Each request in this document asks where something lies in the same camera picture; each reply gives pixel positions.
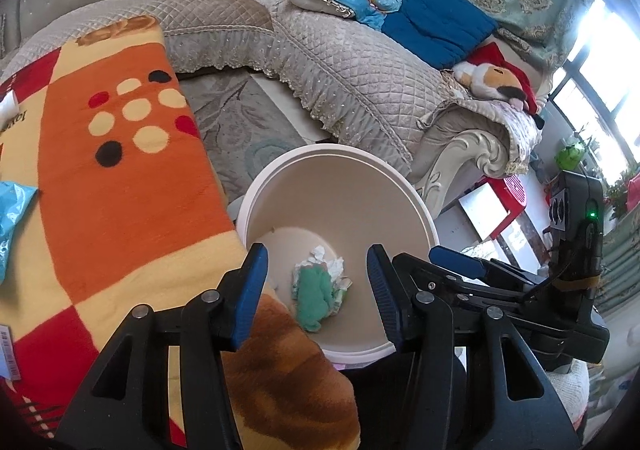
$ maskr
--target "red dot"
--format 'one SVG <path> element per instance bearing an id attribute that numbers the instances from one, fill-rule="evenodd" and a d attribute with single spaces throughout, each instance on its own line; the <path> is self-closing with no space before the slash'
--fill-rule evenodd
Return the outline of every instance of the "red dot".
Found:
<path id="1" fill-rule="evenodd" d="M 191 119 L 191 117 L 186 115 L 178 116 L 175 119 L 175 128 L 178 129 L 181 133 L 187 133 L 188 135 L 195 136 L 196 138 L 200 138 L 200 133 L 198 132 L 198 127 Z"/>
<path id="2" fill-rule="evenodd" d="M 95 109 L 96 107 L 100 107 L 102 104 L 106 104 L 108 101 L 109 93 L 107 93 L 107 91 L 101 91 L 89 98 L 88 104 L 91 109 Z"/>

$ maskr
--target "white plastic cup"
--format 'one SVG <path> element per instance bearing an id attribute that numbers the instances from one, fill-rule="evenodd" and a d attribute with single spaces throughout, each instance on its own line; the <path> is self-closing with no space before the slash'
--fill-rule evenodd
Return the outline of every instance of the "white plastic cup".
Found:
<path id="1" fill-rule="evenodd" d="M 267 247 L 268 279 L 290 311 L 295 264 L 318 245 L 327 259 L 344 258 L 353 285 L 338 314 L 309 336 L 332 363 L 346 365 L 394 352 L 367 278 L 369 247 L 382 244 L 390 258 L 406 252 L 427 259 L 438 244 L 424 202 L 398 171 L 365 151 L 334 144 L 307 145 L 272 161 L 247 191 L 236 228 L 246 247 Z"/>

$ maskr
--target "black dot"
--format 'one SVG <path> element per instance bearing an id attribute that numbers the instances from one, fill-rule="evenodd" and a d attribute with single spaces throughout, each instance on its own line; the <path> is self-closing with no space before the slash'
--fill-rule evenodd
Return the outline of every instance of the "black dot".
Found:
<path id="1" fill-rule="evenodd" d="M 166 84 L 167 82 L 171 82 L 171 75 L 166 71 L 156 69 L 149 73 L 149 82 L 160 82 L 161 84 Z"/>
<path id="2" fill-rule="evenodd" d="M 122 145 L 119 141 L 105 141 L 95 151 L 95 161 L 103 167 L 115 167 L 122 159 Z"/>

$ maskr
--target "dark blue cloth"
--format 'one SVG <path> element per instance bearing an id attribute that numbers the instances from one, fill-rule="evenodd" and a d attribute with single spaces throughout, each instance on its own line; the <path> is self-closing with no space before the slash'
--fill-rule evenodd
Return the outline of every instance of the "dark blue cloth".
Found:
<path id="1" fill-rule="evenodd" d="M 402 0 L 382 33 L 435 69 L 451 68 L 498 27 L 467 0 Z"/>

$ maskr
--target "blue gripper pad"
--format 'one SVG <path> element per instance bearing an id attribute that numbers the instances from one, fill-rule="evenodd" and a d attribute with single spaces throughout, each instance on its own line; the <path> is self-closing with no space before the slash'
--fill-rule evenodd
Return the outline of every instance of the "blue gripper pad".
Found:
<path id="1" fill-rule="evenodd" d="M 264 280 L 267 278 L 269 256 L 267 248 L 255 243 L 240 268 L 241 275 L 245 275 L 244 286 L 236 302 L 234 315 L 234 331 L 231 335 L 231 345 L 237 350 L 249 338 L 251 325 L 254 323 L 255 310 L 262 293 Z"/>
<path id="2" fill-rule="evenodd" d="M 401 309 L 392 292 L 394 284 L 399 284 L 398 275 L 381 245 L 373 245 L 367 251 L 367 276 L 376 299 L 378 312 L 385 328 L 388 340 L 400 350 L 404 342 L 402 337 Z"/>
<path id="3" fill-rule="evenodd" d="M 444 246 L 434 246 L 429 252 L 429 260 L 432 265 L 463 275 L 468 279 L 482 279 L 486 273 L 482 262 L 478 259 Z"/>

